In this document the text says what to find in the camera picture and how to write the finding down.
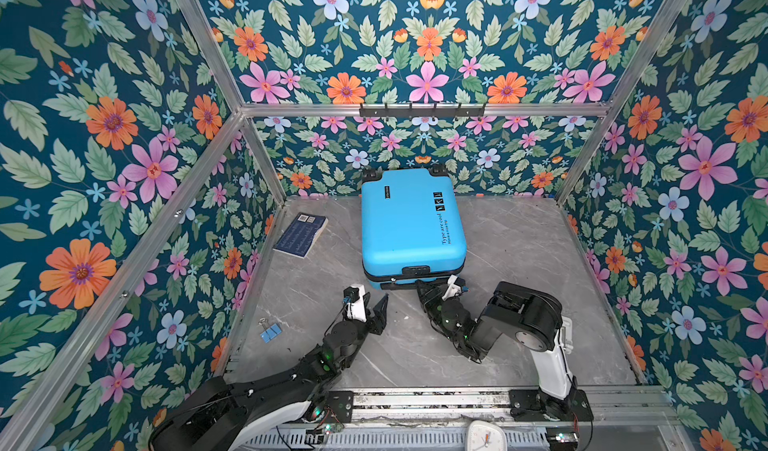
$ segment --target blue suitcase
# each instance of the blue suitcase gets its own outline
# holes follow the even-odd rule
[[[444,166],[362,176],[362,266],[376,289],[459,274],[467,242]]]

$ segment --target clock face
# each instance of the clock face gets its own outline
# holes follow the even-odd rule
[[[507,437],[502,428],[486,423],[473,421],[467,431],[466,451],[506,451]]]

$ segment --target orange flower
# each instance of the orange flower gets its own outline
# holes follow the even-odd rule
[[[552,184],[552,180],[554,180],[554,175],[549,171],[545,171],[543,173],[536,174],[533,177],[531,184],[533,187],[547,187]]]
[[[736,448],[717,429],[705,429],[701,432],[699,444],[706,451],[736,451]]]
[[[219,343],[214,348],[214,360],[210,362],[210,371],[213,373],[216,371],[216,368],[219,366],[219,359],[221,359],[221,353],[224,352],[224,347],[226,346],[226,338],[223,337],[221,340],[219,340]]]
[[[290,177],[290,182],[299,189],[309,189],[312,187],[312,180],[304,173],[293,173]]]
[[[744,139],[751,143],[760,139],[760,132],[768,132],[768,97],[757,96],[742,100],[738,109],[731,109],[728,114],[729,124],[725,125],[725,134],[733,134],[730,139],[740,143]]]
[[[571,223],[571,227],[574,228],[574,233],[576,233],[578,235],[578,222],[576,221],[576,218],[569,214],[568,215],[568,222]]]
[[[423,57],[425,61],[432,61],[435,56],[440,54],[442,38],[437,35],[437,29],[427,28],[422,32],[422,35],[418,36],[416,45],[418,46],[416,50],[418,55]]]
[[[629,117],[629,134],[633,138],[646,139],[648,134],[653,134],[659,127],[656,120],[661,118],[661,101],[654,96],[646,96],[632,108],[632,115]]]
[[[399,31],[395,32],[395,41],[397,42],[406,42],[408,41],[408,31],[405,29],[400,29]]]
[[[510,72],[507,77],[499,76],[493,81],[493,86],[488,88],[488,100],[491,104],[517,104],[520,98],[525,96],[528,88],[523,88],[528,83],[523,76]]]
[[[624,35],[624,26],[616,28],[616,26],[610,26],[605,32],[601,32],[594,39],[590,51],[592,51],[592,59],[597,61],[605,61],[610,56],[619,52],[619,46],[624,43],[627,36]]]
[[[437,9],[443,4],[445,4],[446,0],[418,0],[424,9]]]
[[[213,139],[216,134],[219,134],[221,127],[218,104],[210,100],[208,94],[197,96],[194,103],[192,117],[197,119],[197,130],[205,134],[206,138]]]
[[[464,42],[467,39],[467,33],[464,29],[456,28],[453,30],[453,34],[451,34],[451,39],[453,39],[454,42]]]
[[[632,336],[627,336],[627,342],[629,343],[629,347],[632,348],[634,359],[638,361],[638,365],[640,366],[640,369],[644,371],[645,360],[643,359],[643,356],[645,356],[645,351],[643,351],[643,348],[641,348],[640,345],[635,342]]]
[[[160,411],[158,411],[158,414],[154,415],[154,418],[152,418],[152,426],[158,427],[162,424],[163,421],[165,421],[165,417],[168,415],[168,408],[162,408]]]
[[[240,272],[240,264],[243,264],[243,254],[236,247],[230,249],[224,258],[224,275],[230,279],[237,277]]]
[[[258,32],[254,33],[253,28],[235,29],[235,45],[239,46],[237,51],[255,62],[264,61],[266,55],[270,52],[266,44],[264,44],[264,37]]]
[[[357,76],[350,77],[346,72],[340,72],[339,77],[328,80],[328,97],[333,98],[333,104],[362,104],[366,89],[360,85]]]
[[[266,218],[266,226],[264,227],[264,236],[269,236],[270,231],[272,231],[273,224],[275,224],[275,215],[270,214],[270,216]]]
[[[100,106],[91,105],[85,113],[89,120],[85,121],[88,132],[96,134],[96,142],[112,149],[124,149],[126,144],[134,142],[133,136],[138,136],[139,127],[134,124],[136,115],[132,110],[126,109],[125,103],[115,98],[111,100],[106,96],[98,99]]]
[[[83,309],[94,303],[94,293],[101,296],[101,291],[109,284],[105,276],[114,275],[114,259],[109,257],[109,248],[96,243],[91,249],[91,241],[73,239],[69,251],[63,247],[53,250],[45,262],[56,268],[40,273],[40,289],[53,291],[48,298],[51,304],[64,309],[74,299],[74,308]]]
[[[627,257],[621,249],[611,247],[608,250],[607,256],[605,257],[605,264],[608,264],[608,269],[619,274],[619,272],[624,270],[624,263],[626,262]]]
[[[757,280],[763,284],[763,287],[768,289],[768,243],[763,243],[763,252],[765,254],[755,254],[755,262],[753,266],[758,271],[765,271],[757,277]]]
[[[59,66],[59,68],[62,69],[62,71],[65,74],[69,74],[69,77],[71,77],[71,78],[74,77],[74,72],[72,72],[72,66],[70,66],[69,64],[67,64],[66,62],[63,62],[63,61],[59,61],[58,62],[58,66]]]

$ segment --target wall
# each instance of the wall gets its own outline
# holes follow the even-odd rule
[[[549,0],[520,12],[512,8],[526,0],[341,1],[336,12],[313,0],[200,0],[240,90],[262,104],[424,101],[417,81],[433,65],[438,77],[430,86],[439,90],[428,102],[607,100],[662,0]],[[606,32],[615,45],[603,53]],[[428,44],[438,46],[432,55]],[[603,76],[601,91],[577,94],[575,70]],[[521,79],[518,95],[493,98],[511,73]],[[254,75],[279,79],[274,95],[254,91]],[[345,75],[355,98],[334,90]],[[657,80],[656,68],[643,75]],[[446,163],[459,194],[551,194],[594,123],[525,118],[520,127],[498,116],[479,127],[466,119],[422,127],[348,119],[339,129],[331,118],[261,124],[289,194],[356,193],[360,173],[349,163],[364,162],[355,160],[360,155],[389,169]]]
[[[174,1],[154,2],[157,7],[153,0],[0,0],[5,118],[0,121],[0,245],[7,250],[0,260],[0,427],[214,137],[221,125],[216,116],[227,116]],[[156,25],[148,21],[148,11]],[[207,128],[201,123],[205,111],[212,118]],[[117,132],[101,132],[104,126]],[[162,150],[162,140],[174,132],[177,140]],[[157,147],[164,156],[160,186],[134,184],[131,179],[147,177],[144,155],[159,154]],[[197,286],[189,277],[169,282],[170,252],[160,256],[154,272],[158,285],[147,285],[141,298],[131,299],[130,319],[124,315],[118,321],[124,326],[112,334],[107,355],[94,359],[78,381],[48,444],[41,443],[46,451],[109,449],[117,439],[133,446],[136,426],[151,420],[159,408],[178,403],[195,380],[208,375],[212,353],[227,332],[227,317],[220,314],[232,307],[236,296],[230,294],[241,282],[239,274],[224,280],[221,252],[234,242],[244,255],[240,266],[247,269],[250,249],[263,241],[271,206],[259,178],[254,178],[256,197],[246,200],[240,194],[244,172],[254,175],[242,152],[241,144],[235,156],[227,155],[224,172],[211,178],[240,209],[235,212],[231,205],[230,215],[223,214],[210,205],[211,196],[206,199],[206,188],[189,212],[196,220],[182,224],[170,242],[176,247],[169,251],[176,254],[189,247],[185,257],[197,265]],[[127,191],[124,199],[119,199],[120,189]],[[70,271],[75,279],[81,272],[82,283],[73,283]],[[189,324],[186,337],[192,343],[182,346],[183,356],[177,351],[188,369],[187,381],[178,382],[184,393],[169,386],[164,372],[177,359],[174,352],[168,350],[161,359],[154,350],[160,345],[150,345],[164,315],[176,310]],[[134,386],[120,404],[112,407],[113,397],[101,405],[102,378],[118,362],[134,363]],[[174,376],[177,381],[178,371]],[[166,379],[163,393],[160,377]],[[148,392],[150,382],[157,386]]]
[[[767,2],[693,0],[566,206],[646,377],[707,451],[768,446]]]

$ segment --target gray marble floor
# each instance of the gray marble floor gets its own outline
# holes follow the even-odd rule
[[[554,201],[544,198],[460,198],[468,254],[462,297],[477,316],[499,281],[556,296],[574,322],[568,357],[581,384],[634,384],[634,374],[608,320],[592,277]],[[238,379],[258,379],[289,368],[311,350],[341,308],[342,290],[366,283],[362,273],[360,200],[292,200],[283,227],[298,212],[328,216],[329,224],[305,259],[276,253],[241,350]],[[371,290],[372,303],[383,295]],[[530,354],[502,336],[482,364],[459,356],[429,326],[415,291],[389,293],[389,322],[371,335],[338,387],[533,386]],[[283,333],[264,343],[266,317]]]

